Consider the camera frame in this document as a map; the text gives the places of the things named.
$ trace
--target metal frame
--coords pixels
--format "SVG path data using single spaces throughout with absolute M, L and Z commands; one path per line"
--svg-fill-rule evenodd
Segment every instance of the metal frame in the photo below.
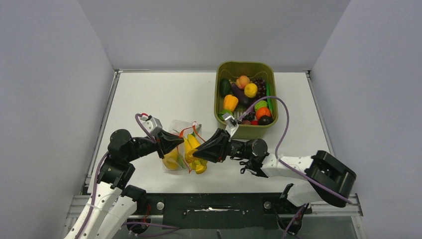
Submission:
M 90 183 L 91 180 L 91 176 L 94 170 L 94 163 L 96 161 L 97 155 L 98 155 L 98 149 L 100 146 L 100 142 L 101 139 L 103 138 L 103 134 L 104 134 L 104 129 L 107 123 L 107 119 L 108 119 L 108 115 L 110 113 L 110 109 L 111 109 L 111 105 L 113 102 L 113 98 L 114 98 L 114 94 L 116 92 L 117 89 L 117 85 L 118 85 L 118 81 L 120 78 L 121 73 L 123 72 L 169 72 L 169 71 L 150 71 L 148 69 L 140 69 L 140 70 L 116 70 L 115 74 L 114 74 L 114 78 L 112 81 L 112 85 L 110 88 L 110 92 L 109 92 L 109 96 L 108 96 L 108 100 L 107 100 L 107 105 L 106 105 L 106 109 L 104 112 L 104 116 L 103 116 L 103 120 L 101 123 L 101 127 L 100 127 L 100 131 L 99 131 L 99 136 L 97 138 L 97 142 L 96 142 L 96 146 L 95 146 L 95 150 L 91 159 L 91 164 L 88 170 L 88 175 L 86 177 L 86 181 L 85 181 L 85 188 L 87 188 L 87 186 Z M 171 72 L 213 72 L 213 71 L 171 71 Z M 324 135 L 325 135 L 325 139 L 329 148 L 329 151 L 332 155 L 335 156 L 334 154 L 334 150 L 332 148 L 331 142 L 329 140 L 329 136 L 328 136 L 328 132 L 327 129 L 325 127 L 325 123 L 323 120 L 323 117 L 321 115 L 321 112 L 319 110 L 319 106 L 317 103 L 317 100 L 315 98 L 315 94 L 314 94 L 314 89 L 312 86 L 312 81 L 311 81 L 311 77 L 310 77 L 310 71 L 309 70 L 304 70 L 306 77 L 308 79 L 308 83 L 309 83 L 309 87 L 312 93 L 312 97 L 314 99 L 314 103 L 316 106 L 316 110 L 318 112 L 318 116 L 319 116 L 319 120 L 321 122 L 321 126 L 322 129 L 324 131 Z M 67 235 L 68 231 L 72 228 L 73 224 L 76 222 L 76 219 L 78 218 L 79 214 L 81 213 L 83 207 L 85 206 L 86 202 L 88 201 L 88 195 L 81 195 L 81 196 L 74 196 L 73 200 L 72 200 L 72 204 L 70 205 L 69 208 L 69 212 L 67 214 L 66 217 L 66 222 L 65 222 L 65 226 L 62 232 L 62 238 L 64 238 L 64 236 Z M 347 217 L 351 217 L 352 218 L 352 222 L 353 222 L 353 226 L 355 228 L 355 232 L 356 232 L 356 236 L 358 239 L 366 239 L 366 235 L 365 235 L 365 230 L 363 228 L 363 223 L 362 223 L 362 216 L 363 216 L 363 212 L 362 209 L 360 207 L 360 203 L 359 203 L 359 199 L 357 194 L 352 194 L 350 195 L 349 199 L 353 202 L 352 205 L 346 205 L 346 207 L 344 208 L 336 208 L 333 207 L 327 203 L 312 203 L 312 207 L 313 207 L 313 213 L 310 215 L 307 215 L 307 217 L 338 217 L 338 216 L 347 216 Z M 291 217 L 293 215 L 280 215 L 280 217 Z M 142 216 L 131 216 L 129 218 L 139 218 Z M 162 218 L 162 216 L 150 216 L 151 218 Z

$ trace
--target grapes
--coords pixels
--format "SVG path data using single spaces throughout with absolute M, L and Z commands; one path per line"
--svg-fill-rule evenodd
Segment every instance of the grapes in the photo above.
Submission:
M 256 99 L 267 96 L 267 83 L 264 79 L 259 77 L 258 79 L 253 79 L 252 81 L 257 87 L 258 92 L 256 93 Z
M 249 120 L 249 121 L 255 120 L 255 112 L 248 113 L 247 115 L 245 115 L 245 117 L 243 117 L 243 120 Z

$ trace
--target red wire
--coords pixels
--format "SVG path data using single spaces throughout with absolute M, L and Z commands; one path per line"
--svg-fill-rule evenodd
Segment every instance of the red wire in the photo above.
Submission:
M 144 215 L 144 217 L 142 218 L 142 221 L 143 221 L 143 222 L 146 222 L 146 220 L 145 220 L 145 219 L 146 219 L 146 217 L 147 217 L 147 216 L 149 216 L 150 212 L 151 212 L 151 205 L 150 205 L 150 204 L 148 204 L 146 214 L 145 214 L 145 215 Z
M 192 126 L 193 128 L 194 128 L 194 132 L 195 132 L 195 134 L 196 135 L 198 135 L 198 137 L 200 138 L 200 139 L 202 139 L 202 141 L 203 142 L 205 142 L 205 140 L 198 134 L 198 132 L 197 132 L 197 129 L 196 129 L 196 127 L 195 127 L 195 125 L 194 126 Z

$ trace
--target screw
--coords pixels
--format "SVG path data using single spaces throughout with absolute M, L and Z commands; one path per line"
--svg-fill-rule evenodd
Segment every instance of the screw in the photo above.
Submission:
M 158 210 L 163 210 L 163 208 L 164 208 L 164 203 L 163 202 L 158 202 L 157 203 L 157 209 Z
M 271 209 L 271 203 L 270 203 L 270 202 L 268 202 L 268 201 L 267 201 L 267 202 L 265 202 L 265 203 L 264 203 L 264 208 L 265 208 L 265 209 Z

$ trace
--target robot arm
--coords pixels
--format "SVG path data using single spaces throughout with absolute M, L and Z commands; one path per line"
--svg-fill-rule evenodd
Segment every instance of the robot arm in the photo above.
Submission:
M 238 124 L 229 114 L 224 115 L 224 118 L 227 122 L 226 130 L 217 129 L 209 140 L 197 148 L 193 153 L 194 157 L 214 163 L 225 161 L 227 156 L 232 160 L 246 159 L 247 161 L 239 163 L 244 166 L 240 170 L 242 174 L 247 170 L 258 177 L 283 176 L 302 179 L 302 184 L 289 184 L 280 198 L 287 199 L 296 207 L 322 200 L 336 207 L 345 206 L 343 200 L 309 183 L 303 176 L 286 166 L 289 165 L 347 198 L 356 174 L 332 155 L 318 151 L 313 156 L 276 157 L 267 152 L 268 146 L 262 139 L 247 142 L 231 139 Z M 146 204 L 145 190 L 132 185 L 126 186 L 135 171 L 130 162 L 155 151 L 160 158 L 164 158 L 165 154 L 184 140 L 163 131 L 158 119 L 147 117 L 143 120 L 142 124 L 148 128 L 149 133 L 154 134 L 156 140 L 152 142 L 146 138 L 132 137 L 125 129 L 119 129 L 111 135 L 108 154 L 95 182 L 98 183 L 95 204 L 91 205 L 91 197 L 65 239 L 110 239 L 128 216 Z M 116 200 L 113 209 L 109 210 Z
M 236 120 L 230 114 L 223 115 L 227 127 L 226 130 L 218 129 L 214 135 L 204 144 L 197 148 L 193 156 L 217 163 L 223 162 L 227 156 L 232 160 L 242 160 L 240 165 L 244 167 L 240 173 L 246 170 L 258 177 L 283 176 L 304 180 L 304 183 L 285 189 L 289 193 L 287 200 L 295 206 L 305 203 L 326 201 L 336 207 L 345 207 L 346 202 L 320 186 L 311 184 L 303 175 L 317 181 L 324 187 L 348 198 L 351 188 L 356 180 L 356 174 L 343 163 L 325 151 L 318 151 L 316 155 L 305 157 L 277 156 L 268 153 L 267 143 L 262 139 L 253 139 L 247 142 L 233 140 L 238 128 Z
M 132 137 L 125 129 L 116 130 L 110 136 L 108 153 L 104 163 L 99 165 L 95 203 L 91 196 L 75 225 L 65 239 L 110 239 L 126 219 L 137 208 L 146 205 L 146 192 L 127 185 L 135 171 L 130 163 L 140 157 L 157 151 L 160 158 L 169 153 L 183 139 L 162 130 L 158 119 L 141 118 L 144 128 L 155 137 L 155 142 L 147 138 Z

